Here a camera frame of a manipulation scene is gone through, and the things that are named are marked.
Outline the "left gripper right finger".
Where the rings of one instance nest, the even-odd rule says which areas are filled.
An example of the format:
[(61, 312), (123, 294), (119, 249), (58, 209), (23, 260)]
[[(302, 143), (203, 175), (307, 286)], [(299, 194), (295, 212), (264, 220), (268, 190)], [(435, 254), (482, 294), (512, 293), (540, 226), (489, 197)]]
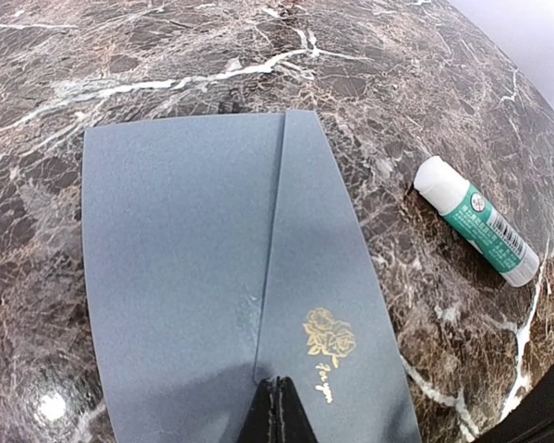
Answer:
[(276, 441), (317, 443), (293, 380), (279, 377), (276, 388)]

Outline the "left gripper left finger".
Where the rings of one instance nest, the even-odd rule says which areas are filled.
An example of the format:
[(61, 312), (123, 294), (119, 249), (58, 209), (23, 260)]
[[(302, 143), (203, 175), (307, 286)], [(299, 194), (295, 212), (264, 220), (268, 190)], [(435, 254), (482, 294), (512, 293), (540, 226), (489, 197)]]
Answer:
[(274, 443), (277, 441), (277, 379), (260, 381), (241, 427), (237, 443)]

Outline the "grey blue envelope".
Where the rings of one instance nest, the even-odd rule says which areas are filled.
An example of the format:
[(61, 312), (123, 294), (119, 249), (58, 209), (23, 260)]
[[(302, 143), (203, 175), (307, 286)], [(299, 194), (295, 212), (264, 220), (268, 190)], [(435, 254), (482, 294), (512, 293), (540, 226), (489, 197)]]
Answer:
[(289, 377), (318, 442), (417, 442), (379, 280), (318, 116), (84, 135), (91, 332), (120, 442), (236, 442)]

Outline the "green white glue stick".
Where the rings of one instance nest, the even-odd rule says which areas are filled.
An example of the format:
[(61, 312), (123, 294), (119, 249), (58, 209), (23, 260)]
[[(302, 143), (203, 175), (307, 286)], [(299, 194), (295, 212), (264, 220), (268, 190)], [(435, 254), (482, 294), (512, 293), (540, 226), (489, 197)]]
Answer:
[(439, 156), (418, 168), (414, 188), (512, 287), (530, 282), (540, 260), (484, 195)]

